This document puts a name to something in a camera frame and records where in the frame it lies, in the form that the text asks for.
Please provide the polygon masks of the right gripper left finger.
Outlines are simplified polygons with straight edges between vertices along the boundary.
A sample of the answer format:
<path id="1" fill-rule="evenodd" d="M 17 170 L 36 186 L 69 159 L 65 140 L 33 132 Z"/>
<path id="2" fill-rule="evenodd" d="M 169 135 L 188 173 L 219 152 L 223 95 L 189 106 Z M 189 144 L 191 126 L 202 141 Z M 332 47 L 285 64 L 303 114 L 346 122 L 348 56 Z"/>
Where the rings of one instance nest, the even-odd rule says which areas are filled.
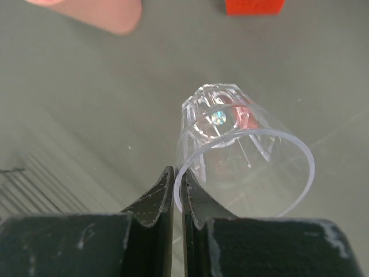
<path id="1" fill-rule="evenodd" d="M 121 212 L 1 221 L 2 276 L 170 276 L 175 173 Z"/>

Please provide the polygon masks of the clear wine glass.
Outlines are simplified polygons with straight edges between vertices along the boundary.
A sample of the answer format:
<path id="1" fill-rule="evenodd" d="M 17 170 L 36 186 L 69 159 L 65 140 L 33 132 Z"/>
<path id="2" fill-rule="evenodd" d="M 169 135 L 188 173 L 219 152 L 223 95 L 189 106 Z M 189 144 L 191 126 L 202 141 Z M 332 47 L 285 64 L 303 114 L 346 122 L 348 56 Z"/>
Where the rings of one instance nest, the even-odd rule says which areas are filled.
<path id="1" fill-rule="evenodd" d="M 286 215 L 310 190 L 309 147 L 235 84 L 204 84 L 182 103 L 174 200 L 184 175 L 239 216 Z"/>

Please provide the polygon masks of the black wire dish rack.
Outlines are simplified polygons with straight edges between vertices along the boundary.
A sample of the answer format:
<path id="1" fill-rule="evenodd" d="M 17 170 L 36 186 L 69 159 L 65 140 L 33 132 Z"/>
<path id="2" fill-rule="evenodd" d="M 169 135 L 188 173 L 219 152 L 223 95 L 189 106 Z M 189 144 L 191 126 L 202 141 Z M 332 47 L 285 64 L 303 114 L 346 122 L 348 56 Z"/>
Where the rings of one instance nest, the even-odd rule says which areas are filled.
<path id="1" fill-rule="evenodd" d="M 90 197 L 62 174 L 40 151 L 13 154 L 1 163 L 1 216 L 93 211 Z"/>

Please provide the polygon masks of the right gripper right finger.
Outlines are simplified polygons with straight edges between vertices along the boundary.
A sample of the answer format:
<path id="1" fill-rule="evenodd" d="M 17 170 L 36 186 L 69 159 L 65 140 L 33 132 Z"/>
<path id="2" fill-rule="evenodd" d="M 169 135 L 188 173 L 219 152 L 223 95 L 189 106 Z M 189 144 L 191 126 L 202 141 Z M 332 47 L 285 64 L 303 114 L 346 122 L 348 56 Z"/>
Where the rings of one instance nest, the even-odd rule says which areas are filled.
<path id="1" fill-rule="evenodd" d="M 240 218 L 186 172 L 181 181 L 186 276 L 362 276 L 336 224 L 323 219 Z"/>

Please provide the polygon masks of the pink cup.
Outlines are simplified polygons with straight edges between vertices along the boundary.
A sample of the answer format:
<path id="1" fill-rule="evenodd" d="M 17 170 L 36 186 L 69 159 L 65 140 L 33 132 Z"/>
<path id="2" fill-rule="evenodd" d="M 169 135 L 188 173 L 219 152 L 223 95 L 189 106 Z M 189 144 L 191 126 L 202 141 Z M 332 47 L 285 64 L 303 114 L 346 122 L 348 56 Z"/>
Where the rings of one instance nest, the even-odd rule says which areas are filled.
<path id="1" fill-rule="evenodd" d="M 140 0 L 57 0 L 29 3 L 115 35 L 132 32 L 142 16 Z"/>

